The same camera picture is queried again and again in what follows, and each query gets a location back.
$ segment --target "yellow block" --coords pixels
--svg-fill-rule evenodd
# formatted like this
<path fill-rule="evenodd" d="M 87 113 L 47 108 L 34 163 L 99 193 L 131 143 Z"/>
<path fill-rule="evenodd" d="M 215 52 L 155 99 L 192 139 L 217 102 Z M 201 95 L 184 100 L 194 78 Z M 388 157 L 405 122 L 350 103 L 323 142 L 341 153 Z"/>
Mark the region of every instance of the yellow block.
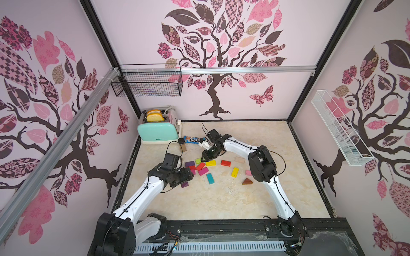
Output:
<path fill-rule="evenodd" d="M 215 166 L 215 165 L 216 165 L 216 161 L 215 161 L 215 160 L 206 162 L 206 166 L 207 166 L 207 167 L 209 167 L 209 166 Z"/>
<path fill-rule="evenodd" d="M 239 168 L 238 168 L 238 167 L 233 168 L 233 171 L 232 171 L 231 176 L 234 177 L 234 178 L 236 178 L 236 176 L 238 175 L 238 171 L 239 171 Z"/>

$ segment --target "bread slice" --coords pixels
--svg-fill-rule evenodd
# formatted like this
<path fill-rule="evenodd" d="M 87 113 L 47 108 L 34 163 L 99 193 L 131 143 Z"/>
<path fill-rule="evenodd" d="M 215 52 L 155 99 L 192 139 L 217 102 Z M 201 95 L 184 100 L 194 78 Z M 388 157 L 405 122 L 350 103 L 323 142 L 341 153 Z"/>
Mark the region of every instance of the bread slice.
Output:
<path fill-rule="evenodd" d="M 147 115 L 147 121 L 148 122 L 164 121 L 164 118 L 162 117 L 161 114 L 152 113 L 152 114 Z"/>

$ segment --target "purple block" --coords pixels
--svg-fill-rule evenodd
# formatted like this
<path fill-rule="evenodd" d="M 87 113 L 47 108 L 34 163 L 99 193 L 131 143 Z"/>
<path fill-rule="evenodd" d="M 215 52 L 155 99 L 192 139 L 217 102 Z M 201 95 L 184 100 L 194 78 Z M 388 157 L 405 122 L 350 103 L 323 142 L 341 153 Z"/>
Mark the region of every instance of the purple block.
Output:
<path fill-rule="evenodd" d="M 195 166 L 195 161 L 185 162 L 185 167 Z"/>
<path fill-rule="evenodd" d="M 208 168 L 203 168 L 202 170 L 200 170 L 200 171 L 198 171 L 198 174 L 199 174 L 199 176 L 202 176 L 202 175 L 204 175 L 205 173 L 207 173 L 208 172 Z"/>

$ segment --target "butterfly decal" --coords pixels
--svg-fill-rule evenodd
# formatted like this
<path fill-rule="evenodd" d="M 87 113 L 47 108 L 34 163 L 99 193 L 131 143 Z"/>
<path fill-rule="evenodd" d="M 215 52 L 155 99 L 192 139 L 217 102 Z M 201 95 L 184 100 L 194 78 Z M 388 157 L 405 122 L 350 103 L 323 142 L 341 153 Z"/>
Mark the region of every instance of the butterfly decal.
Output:
<path fill-rule="evenodd" d="M 256 104 L 259 104 L 259 106 L 262 107 L 262 104 L 265 103 L 266 101 L 273 101 L 272 98 L 272 92 L 273 92 L 273 85 L 269 86 L 266 90 L 265 93 L 263 95 L 259 95 L 259 94 L 253 94 L 251 96 L 249 96 L 251 99 L 256 101 Z"/>
<path fill-rule="evenodd" d="M 121 123 L 117 128 L 117 134 L 120 134 L 121 132 L 128 131 L 127 123 L 129 117 L 126 114 L 124 114 L 123 110 L 120 109 L 120 107 L 118 107 L 118 114 L 120 115 Z"/>

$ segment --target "wall shelf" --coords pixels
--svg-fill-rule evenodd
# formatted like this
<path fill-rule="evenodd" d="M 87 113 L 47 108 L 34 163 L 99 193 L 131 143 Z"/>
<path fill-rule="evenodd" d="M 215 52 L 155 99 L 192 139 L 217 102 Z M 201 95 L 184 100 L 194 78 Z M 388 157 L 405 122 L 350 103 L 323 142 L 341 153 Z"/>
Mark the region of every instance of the wall shelf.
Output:
<path fill-rule="evenodd" d="M 311 102 L 350 166 L 362 166 L 374 159 L 350 120 L 326 90 L 318 90 Z"/>

